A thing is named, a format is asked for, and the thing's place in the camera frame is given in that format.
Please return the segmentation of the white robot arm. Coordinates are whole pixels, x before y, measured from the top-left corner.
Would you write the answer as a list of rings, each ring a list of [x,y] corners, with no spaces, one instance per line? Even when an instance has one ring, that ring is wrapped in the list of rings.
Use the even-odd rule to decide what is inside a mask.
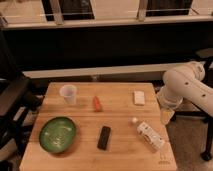
[[[163,125],[168,124],[184,99],[213,117],[213,88],[202,82],[204,76],[204,66],[195,61],[173,67],[163,74],[164,85],[156,94]]]

